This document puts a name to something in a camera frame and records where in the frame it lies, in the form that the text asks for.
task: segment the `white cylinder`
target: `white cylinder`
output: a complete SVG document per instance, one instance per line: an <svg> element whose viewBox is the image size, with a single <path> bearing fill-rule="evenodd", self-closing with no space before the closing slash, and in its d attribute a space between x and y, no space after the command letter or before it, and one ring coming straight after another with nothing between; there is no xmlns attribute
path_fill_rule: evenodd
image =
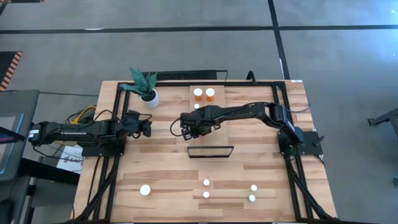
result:
<svg viewBox="0 0 398 224"><path fill-rule="evenodd" d="M193 94L195 96L201 96L203 94L203 90L199 89L199 88L196 88L196 89L194 89Z"/></svg>
<svg viewBox="0 0 398 224"><path fill-rule="evenodd" d="M256 191L257 190L257 186L253 184L252 186L250 186L250 190L251 191Z"/></svg>
<svg viewBox="0 0 398 224"><path fill-rule="evenodd" d="M141 187L141 189L140 189L139 191L140 191L140 193L141 193L143 196L149 195L149 193L150 193L150 186L147 185L147 184L144 184L144 185Z"/></svg>
<svg viewBox="0 0 398 224"><path fill-rule="evenodd" d="M149 109L153 109L155 107L157 107L157 105L159 105L159 94L157 94L156 90L153 89L155 91L155 98L151 101L144 101L141 97L141 101L144 103L144 105L149 108Z"/></svg>
<svg viewBox="0 0 398 224"><path fill-rule="evenodd" d="M203 197L204 197L204 198L208 198L209 196L210 196L209 192L204 192L204 193L203 193Z"/></svg>
<svg viewBox="0 0 398 224"><path fill-rule="evenodd" d="M206 95L207 95L207 96L214 96L214 94L215 94L214 89L208 88L208 89L206 90Z"/></svg>
<svg viewBox="0 0 398 224"><path fill-rule="evenodd" d="M254 202L256 200L256 196L250 195L249 196L249 201Z"/></svg>

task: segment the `wooden table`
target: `wooden table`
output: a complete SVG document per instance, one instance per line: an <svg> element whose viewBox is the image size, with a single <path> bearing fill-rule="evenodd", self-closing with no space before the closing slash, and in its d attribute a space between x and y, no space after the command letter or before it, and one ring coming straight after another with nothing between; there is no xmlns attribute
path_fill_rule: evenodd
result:
<svg viewBox="0 0 398 224"><path fill-rule="evenodd" d="M103 82L96 113L105 109L112 110L117 83ZM302 110L308 106L302 82L286 81L286 87L291 110ZM285 162L279 154L277 129L270 128L257 119L228 121L229 144L235 146L232 155L229 158L190 159L187 155L188 142L182 137L172 136L169 131L171 122L181 112L191 111L189 86L163 86L156 90L160 104L153 110L144 108L136 95L130 97L130 110L153 114L152 137L127 139L125 154L120 159L118 170L112 222L295 220ZM272 90L268 86L226 86L225 97L227 106L273 101ZM104 113L100 118L110 117L110 114ZM293 120L304 131L314 128L310 110L294 113ZM173 131L179 132L178 124ZM96 160L97 158L90 157L84 161L75 197L76 215L86 206ZM335 217L323 164L315 156L302 156L302 160L308 189L325 211ZM102 159L96 172L92 195L98 187L101 163ZM203 185L204 179L210 180L210 186ZM151 186L152 193L149 196L144 197L139 193L143 184ZM252 184L259 188L254 194L257 197L255 202L248 200ZM203 198L204 191L210 193L208 199ZM108 193L105 192L100 218L104 216L107 197ZM305 207L299 190L298 199L304 217Z"/></svg>

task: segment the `yellow cable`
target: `yellow cable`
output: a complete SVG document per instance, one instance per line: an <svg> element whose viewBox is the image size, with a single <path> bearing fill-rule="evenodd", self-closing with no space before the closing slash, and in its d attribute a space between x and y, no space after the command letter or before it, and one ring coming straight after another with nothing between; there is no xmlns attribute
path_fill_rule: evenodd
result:
<svg viewBox="0 0 398 224"><path fill-rule="evenodd" d="M79 114L79 116L77 116L77 118L75 118L73 121L71 121L70 123L71 124L78 124L78 123L80 123L80 119L81 119L81 117L83 116L83 114L87 111L87 110L89 110L89 109L95 109L96 108L96 106L89 106L89 107L86 107L80 114Z"/></svg>

